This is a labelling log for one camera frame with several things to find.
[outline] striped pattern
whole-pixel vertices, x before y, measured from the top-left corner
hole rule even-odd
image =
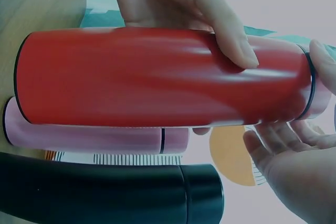
[[[45,159],[64,162],[64,155],[71,153],[46,151]],[[112,155],[89,154],[92,156],[90,164],[95,165],[181,165],[182,155]]]
[[[251,158],[251,163],[252,163],[252,174],[253,174],[253,178],[254,178],[254,181],[255,181],[256,185],[260,186],[264,183],[267,183],[266,178],[258,170],[258,168],[256,167],[255,163],[253,162],[252,158]]]
[[[65,152],[46,151],[45,152],[45,159],[46,160],[51,160],[51,161],[61,161],[64,154],[65,154]]]
[[[96,165],[180,165],[181,155],[111,155],[94,154]]]

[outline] fingernail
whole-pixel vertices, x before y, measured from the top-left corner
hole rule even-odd
[[[240,43],[240,48],[242,50],[242,53],[244,55],[244,58],[249,62],[251,67],[257,67],[259,65],[259,61],[257,59],[256,54],[254,53],[252,47],[248,43],[247,40],[243,40]]]

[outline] finger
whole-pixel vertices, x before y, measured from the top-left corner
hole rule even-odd
[[[336,147],[336,135],[321,135],[308,127],[305,121],[290,123],[292,129],[302,142],[320,150]]]
[[[284,146],[295,152],[302,152],[311,149],[310,145],[307,145],[300,141],[295,132],[288,126],[287,123],[274,123],[272,124],[274,132],[278,135]]]
[[[336,61],[331,56],[331,54],[335,53],[329,47],[327,50],[326,47],[317,40],[310,42],[309,51],[311,61],[323,84],[333,94],[336,94]]]
[[[305,121],[293,121],[290,122],[290,126],[303,143],[317,145],[320,134],[308,127]]]
[[[198,9],[212,26],[222,53],[242,68],[256,68],[257,57],[249,45],[244,26],[226,0],[175,0]]]
[[[271,162],[273,156],[262,145],[259,137],[254,131],[245,132],[244,143],[253,162],[261,174],[265,175],[267,165]]]
[[[194,2],[213,27],[223,54],[242,68],[256,68],[259,62],[248,43],[244,26],[226,0],[194,0]]]
[[[271,124],[260,124],[256,125],[255,128],[261,140],[271,153],[279,154],[288,150]]]
[[[193,128],[196,135],[203,136],[210,131],[210,128]]]

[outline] red water bottle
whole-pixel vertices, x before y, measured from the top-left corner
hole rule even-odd
[[[111,127],[288,122],[326,109],[331,93],[304,48],[264,37],[248,40],[257,69],[234,65],[206,31],[35,32],[17,56],[17,103],[33,124]]]

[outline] black rim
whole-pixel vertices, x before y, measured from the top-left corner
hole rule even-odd
[[[17,106],[22,114],[22,116],[24,117],[24,119],[27,120],[27,122],[30,122],[28,120],[28,118],[26,117],[26,115],[23,113],[23,110],[21,108],[21,105],[20,105],[20,100],[19,100],[19,96],[18,96],[18,92],[17,92],[17,78],[16,78],[16,75],[17,75],[17,65],[19,63],[19,58],[20,58],[20,54],[21,54],[21,51],[22,51],[22,48],[23,48],[23,45],[25,44],[27,38],[29,37],[29,35],[31,34],[28,34],[27,37],[22,41],[21,45],[20,45],[20,48],[17,52],[17,55],[16,55],[16,60],[15,60],[15,65],[14,65],[14,94],[15,94],[15,99],[16,99],[16,103],[17,103]]]
[[[313,62],[311,61],[310,54],[301,45],[298,45],[298,46],[302,49],[302,51],[304,52],[304,55],[306,55],[306,58],[309,64],[310,74],[311,74],[311,89],[310,89],[310,96],[307,102],[307,106],[302,112],[302,114],[296,120],[302,119],[304,115],[309,111],[311,104],[313,103],[313,100],[314,100],[315,89],[316,89],[315,67],[313,65]]]
[[[8,106],[8,104],[9,104],[9,101],[10,101],[12,98],[13,98],[13,97],[9,98],[9,99],[6,101],[5,106],[4,106],[4,113],[2,114],[2,128],[3,128],[3,131],[4,131],[5,138],[6,138],[7,142],[8,142],[10,145],[12,145],[12,143],[9,141],[9,138],[8,138],[8,135],[7,135],[5,116],[6,116],[7,106]]]
[[[163,154],[164,152],[164,142],[165,142],[165,138],[166,138],[166,130],[165,129],[161,129],[161,147],[160,147],[160,154]]]

